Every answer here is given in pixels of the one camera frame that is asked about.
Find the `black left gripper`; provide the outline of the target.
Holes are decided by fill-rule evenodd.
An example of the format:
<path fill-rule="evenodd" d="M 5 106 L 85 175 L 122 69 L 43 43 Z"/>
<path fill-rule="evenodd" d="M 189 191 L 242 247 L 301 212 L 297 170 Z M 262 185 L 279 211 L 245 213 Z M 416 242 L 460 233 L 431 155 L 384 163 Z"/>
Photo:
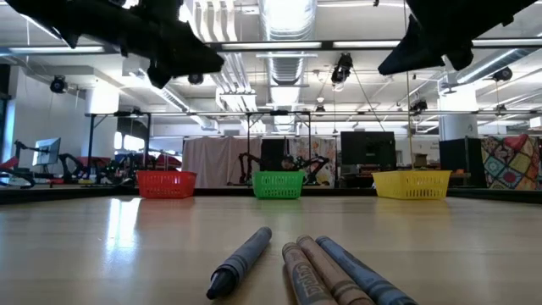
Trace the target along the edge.
<path fill-rule="evenodd" d="M 219 72 L 224 59 L 181 22 L 185 0 L 136 0 L 120 6 L 123 14 L 120 53 L 149 60 L 147 77 L 163 88 L 178 76 Z"/>

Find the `tan crayon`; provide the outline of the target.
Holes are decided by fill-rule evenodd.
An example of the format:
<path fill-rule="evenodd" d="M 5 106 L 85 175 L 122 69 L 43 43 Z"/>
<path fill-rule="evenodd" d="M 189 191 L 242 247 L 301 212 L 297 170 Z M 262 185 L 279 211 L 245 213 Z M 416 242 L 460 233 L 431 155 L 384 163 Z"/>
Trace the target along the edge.
<path fill-rule="evenodd" d="M 376 305 L 311 236 L 299 236 L 296 243 L 339 305 Z"/>

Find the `gray crayon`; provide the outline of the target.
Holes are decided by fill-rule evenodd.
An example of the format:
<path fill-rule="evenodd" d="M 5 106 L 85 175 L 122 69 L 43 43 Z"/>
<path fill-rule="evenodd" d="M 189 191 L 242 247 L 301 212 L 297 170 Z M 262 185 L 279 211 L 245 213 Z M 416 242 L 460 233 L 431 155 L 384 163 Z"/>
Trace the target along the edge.
<path fill-rule="evenodd" d="M 282 256 L 298 305 L 338 305 L 297 244 L 286 243 Z"/>

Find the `white round column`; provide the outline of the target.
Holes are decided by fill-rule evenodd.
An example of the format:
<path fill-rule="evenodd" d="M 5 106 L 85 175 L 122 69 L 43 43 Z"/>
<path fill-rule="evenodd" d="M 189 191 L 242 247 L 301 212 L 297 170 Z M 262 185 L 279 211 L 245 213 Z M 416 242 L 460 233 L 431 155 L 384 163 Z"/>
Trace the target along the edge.
<path fill-rule="evenodd" d="M 439 117 L 441 141 L 478 137 L 478 118 L 472 111 L 478 110 L 476 91 L 457 88 L 455 93 L 442 94 L 438 101 L 441 111 L 467 111 L 467 114 L 446 114 Z"/>

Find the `white curtain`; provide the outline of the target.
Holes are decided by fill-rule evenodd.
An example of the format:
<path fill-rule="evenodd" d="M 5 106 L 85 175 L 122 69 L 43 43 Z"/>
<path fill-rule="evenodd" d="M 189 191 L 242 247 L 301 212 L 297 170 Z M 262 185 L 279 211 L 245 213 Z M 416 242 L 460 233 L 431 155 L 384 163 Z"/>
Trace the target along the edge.
<path fill-rule="evenodd" d="M 184 141 L 183 171 L 196 173 L 196 188 L 221 188 L 229 182 L 238 184 L 241 177 L 239 155 L 251 151 L 261 154 L 261 140 L 235 137 L 199 137 Z"/>

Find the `large black monitor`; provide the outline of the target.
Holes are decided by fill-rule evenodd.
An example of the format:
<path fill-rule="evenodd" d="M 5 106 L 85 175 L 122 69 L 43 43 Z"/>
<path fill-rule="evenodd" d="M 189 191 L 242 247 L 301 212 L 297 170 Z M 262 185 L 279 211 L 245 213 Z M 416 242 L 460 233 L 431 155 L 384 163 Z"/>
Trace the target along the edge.
<path fill-rule="evenodd" d="M 345 165 L 378 165 L 396 168 L 395 134 L 387 131 L 342 131 L 341 162 Z"/>

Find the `red plastic basket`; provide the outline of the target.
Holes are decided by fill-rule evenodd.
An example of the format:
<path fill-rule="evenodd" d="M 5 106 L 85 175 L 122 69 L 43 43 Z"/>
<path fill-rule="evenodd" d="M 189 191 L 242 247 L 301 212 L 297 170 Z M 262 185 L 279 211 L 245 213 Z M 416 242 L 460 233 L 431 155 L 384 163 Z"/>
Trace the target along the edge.
<path fill-rule="evenodd" d="M 196 173 L 189 171 L 140 170 L 136 175 L 139 194 L 147 199 L 192 197 L 196 187 Z"/>

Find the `floral cloth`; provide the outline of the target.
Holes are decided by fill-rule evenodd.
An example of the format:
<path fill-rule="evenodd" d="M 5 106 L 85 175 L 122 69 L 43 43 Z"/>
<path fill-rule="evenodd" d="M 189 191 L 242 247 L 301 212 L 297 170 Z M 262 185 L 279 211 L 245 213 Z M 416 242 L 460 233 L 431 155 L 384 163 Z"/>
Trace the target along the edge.
<path fill-rule="evenodd" d="M 288 144 L 289 153 L 295 161 L 297 157 L 310 159 L 317 155 L 329 158 L 329 163 L 318 172 L 317 182 L 321 186 L 335 185 L 337 152 L 334 138 L 312 137 L 309 139 L 308 137 L 297 137 L 289 139 Z"/>

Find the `yellow plastic basket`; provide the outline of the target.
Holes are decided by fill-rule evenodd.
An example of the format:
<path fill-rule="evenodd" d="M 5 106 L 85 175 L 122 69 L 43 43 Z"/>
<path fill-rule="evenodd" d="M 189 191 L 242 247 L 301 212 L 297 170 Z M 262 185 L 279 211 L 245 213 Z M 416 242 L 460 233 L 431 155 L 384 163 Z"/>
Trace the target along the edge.
<path fill-rule="evenodd" d="M 450 170 L 397 170 L 372 173 L 379 197 L 400 200 L 443 199 Z"/>

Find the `green plastic basket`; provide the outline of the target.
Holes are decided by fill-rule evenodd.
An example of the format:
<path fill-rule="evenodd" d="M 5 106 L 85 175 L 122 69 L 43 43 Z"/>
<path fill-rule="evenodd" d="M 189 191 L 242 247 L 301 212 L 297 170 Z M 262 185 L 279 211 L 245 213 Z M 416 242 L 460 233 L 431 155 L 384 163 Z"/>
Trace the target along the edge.
<path fill-rule="evenodd" d="M 304 178 L 301 171 L 258 171 L 252 178 L 252 188 L 258 199 L 297 199 Z"/>

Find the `colourful patchwork quilt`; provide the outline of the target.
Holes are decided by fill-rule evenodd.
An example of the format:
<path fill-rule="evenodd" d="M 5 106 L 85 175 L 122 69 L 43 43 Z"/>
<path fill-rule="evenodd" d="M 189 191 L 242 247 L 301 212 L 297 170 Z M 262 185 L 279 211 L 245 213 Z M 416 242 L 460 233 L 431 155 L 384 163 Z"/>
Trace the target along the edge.
<path fill-rule="evenodd" d="M 542 139 L 527 134 L 481 140 L 489 189 L 542 190 Z"/>

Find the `lit computer monitor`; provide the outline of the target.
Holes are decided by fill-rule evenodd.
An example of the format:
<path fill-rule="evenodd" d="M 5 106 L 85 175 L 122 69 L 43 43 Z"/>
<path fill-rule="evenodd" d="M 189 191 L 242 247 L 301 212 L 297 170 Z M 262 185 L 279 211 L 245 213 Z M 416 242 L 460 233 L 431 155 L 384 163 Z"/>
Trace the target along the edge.
<path fill-rule="evenodd" d="M 33 166 L 53 165 L 58 161 L 61 138 L 39 140 L 35 144 Z"/>

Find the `silver ventilation duct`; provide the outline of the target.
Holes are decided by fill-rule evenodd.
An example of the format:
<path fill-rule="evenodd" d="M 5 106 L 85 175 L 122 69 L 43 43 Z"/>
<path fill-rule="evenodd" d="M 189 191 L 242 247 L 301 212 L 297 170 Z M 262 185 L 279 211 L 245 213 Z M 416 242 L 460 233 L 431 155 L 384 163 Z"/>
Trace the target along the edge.
<path fill-rule="evenodd" d="M 258 0 L 263 40 L 314 39 L 318 0 Z M 293 111 L 299 102 L 307 59 L 301 52 L 270 53 L 266 59 L 270 102 L 275 110 Z"/>

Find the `black background rig frame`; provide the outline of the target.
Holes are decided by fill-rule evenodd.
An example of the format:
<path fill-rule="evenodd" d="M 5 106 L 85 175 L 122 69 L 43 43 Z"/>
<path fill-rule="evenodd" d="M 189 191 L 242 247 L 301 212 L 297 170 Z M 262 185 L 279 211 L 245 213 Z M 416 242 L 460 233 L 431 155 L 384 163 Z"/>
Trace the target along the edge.
<path fill-rule="evenodd" d="M 139 119 L 144 117 L 147 122 L 143 125 L 142 135 L 136 137 L 143 141 L 142 147 L 135 151 L 142 154 L 144 162 L 142 168 L 150 170 L 149 163 L 151 153 L 169 153 L 174 156 L 181 156 L 184 141 L 199 137 L 235 137 L 262 139 L 250 134 L 248 130 L 253 119 L 260 119 L 261 114 L 206 112 L 206 113 L 133 113 L 116 112 L 113 114 L 116 119 Z M 167 171 L 183 171 L 181 164 L 172 164 Z"/>

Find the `black aluminium rig frame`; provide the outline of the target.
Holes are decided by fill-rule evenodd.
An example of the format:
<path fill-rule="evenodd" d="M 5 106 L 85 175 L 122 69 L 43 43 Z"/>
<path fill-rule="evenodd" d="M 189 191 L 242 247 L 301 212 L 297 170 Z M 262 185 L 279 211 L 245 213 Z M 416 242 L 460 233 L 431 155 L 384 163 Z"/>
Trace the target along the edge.
<path fill-rule="evenodd" d="M 300 51 L 389 51 L 395 48 L 397 40 L 346 40 L 346 41 L 285 41 L 285 42 L 210 42 L 208 46 L 219 53 L 245 52 L 300 52 Z M 500 48 L 542 48 L 542 36 L 520 38 L 480 38 L 473 40 L 475 49 Z M 70 200 L 90 197 L 112 197 L 137 195 L 139 189 L 128 186 L 77 186 L 60 188 L 30 188 L 16 189 L 13 187 L 0 188 L 0 204 L 23 202 L 45 202 Z M 373 197 L 375 190 L 366 189 L 325 189 L 308 187 L 301 191 L 303 196 L 327 197 Z M 251 187 L 223 187 L 194 190 L 199 197 L 250 197 Z M 448 197 L 477 198 L 503 202 L 527 202 L 542 204 L 542 191 L 505 191 L 460 187 L 447 191 Z"/>

